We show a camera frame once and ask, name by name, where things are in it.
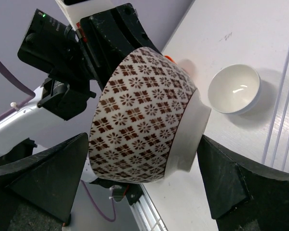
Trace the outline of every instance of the zip tie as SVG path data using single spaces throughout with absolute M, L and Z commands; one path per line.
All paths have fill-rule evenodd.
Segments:
M 12 102 L 11 107 L 14 108 L 16 111 L 19 111 L 19 108 L 17 107 L 17 103 Z
M 122 186 L 121 185 L 113 185 L 109 188 L 110 191 L 112 191 L 114 189 L 122 189 Z

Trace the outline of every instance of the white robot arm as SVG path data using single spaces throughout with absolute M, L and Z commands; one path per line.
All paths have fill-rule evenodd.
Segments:
M 66 0 L 56 0 L 56 2 L 74 30 L 77 29 L 77 23 L 81 18 L 114 7 L 109 0 L 78 0 L 74 1 L 79 2 L 76 4 L 71 4 L 72 1 Z M 36 88 L 34 90 L 35 97 L 20 108 L 11 103 L 16 111 L 0 121 L 0 157 L 6 155 L 14 146 L 40 130 L 64 121 L 53 112 L 38 106 L 44 91 L 44 86 Z

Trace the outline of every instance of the brown floral pattern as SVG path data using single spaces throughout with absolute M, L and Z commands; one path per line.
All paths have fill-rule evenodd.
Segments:
M 128 55 L 102 92 L 90 131 L 98 177 L 127 183 L 163 178 L 175 132 L 196 87 L 150 48 Z

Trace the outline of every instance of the patterned ceramic bowl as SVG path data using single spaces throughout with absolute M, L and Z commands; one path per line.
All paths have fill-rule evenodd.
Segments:
M 102 92 L 90 133 L 92 169 L 100 178 L 128 183 L 189 171 L 209 115 L 184 70 L 139 48 Z

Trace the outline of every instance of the white bowl rim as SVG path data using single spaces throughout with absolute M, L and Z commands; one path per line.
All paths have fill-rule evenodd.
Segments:
M 232 67 L 232 66 L 245 66 L 245 67 L 248 67 L 248 68 L 250 68 L 251 70 L 253 70 L 253 71 L 256 73 L 256 76 L 257 76 L 258 89 L 257 89 L 257 92 L 255 93 L 255 95 L 254 95 L 253 98 L 249 101 L 248 104 L 246 104 L 245 106 L 243 106 L 243 107 L 240 108 L 240 109 L 236 109 L 236 110 L 234 110 L 234 111 L 225 112 L 225 111 L 218 110 L 217 108 L 215 108 L 215 107 L 212 105 L 212 103 L 211 103 L 211 101 L 210 101 L 210 97 L 209 97 L 209 89 L 210 89 L 211 84 L 212 84 L 213 80 L 215 79 L 215 77 L 216 77 L 221 71 L 225 70 L 226 68 Z M 223 69 L 221 69 L 219 72 L 217 72 L 217 73 L 214 75 L 213 79 L 211 80 L 211 83 L 209 84 L 209 88 L 208 88 L 208 100 L 209 100 L 209 102 L 210 102 L 211 107 L 212 107 L 214 110 L 216 110 L 217 112 L 220 112 L 220 113 L 223 113 L 223 114 L 236 113 L 236 112 L 239 112 L 239 111 L 245 109 L 246 107 L 248 107 L 248 106 L 254 101 L 255 97 L 256 97 L 256 96 L 258 95 L 258 93 L 259 93 L 260 84 L 261 84 L 261 78 L 260 78 L 260 76 L 259 76 L 259 74 L 258 74 L 258 72 L 257 72 L 257 70 L 256 70 L 255 68 L 253 68 L 252 66 L 247 65 L 247 64 L 231 64 L 231 65 L 229 65 L 229 66 L 224 67 Z

